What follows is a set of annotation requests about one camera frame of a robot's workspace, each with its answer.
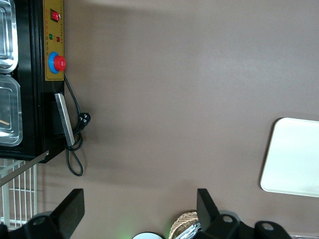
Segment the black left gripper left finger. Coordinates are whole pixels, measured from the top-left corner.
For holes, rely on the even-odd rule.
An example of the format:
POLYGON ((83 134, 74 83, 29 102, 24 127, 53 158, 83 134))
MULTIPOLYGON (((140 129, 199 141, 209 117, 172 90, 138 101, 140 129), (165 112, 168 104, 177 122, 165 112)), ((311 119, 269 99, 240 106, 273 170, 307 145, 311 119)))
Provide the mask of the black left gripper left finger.
POLYGON ((84 190, 74 189, 52 211, 37 215, 25 226, 28 239, 69 239, 85 214, 84 190))

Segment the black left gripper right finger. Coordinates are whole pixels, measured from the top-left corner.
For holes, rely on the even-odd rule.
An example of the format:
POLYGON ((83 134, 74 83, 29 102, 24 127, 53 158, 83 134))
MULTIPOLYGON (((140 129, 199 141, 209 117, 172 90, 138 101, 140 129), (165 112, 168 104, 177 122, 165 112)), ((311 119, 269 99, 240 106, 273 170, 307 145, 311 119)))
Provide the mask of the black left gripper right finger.
POLYGON ((197 190, 196 212, 202 231, 198 239, 249 239, 251 228, 231 211, 220 211, 207 189, 197 190))

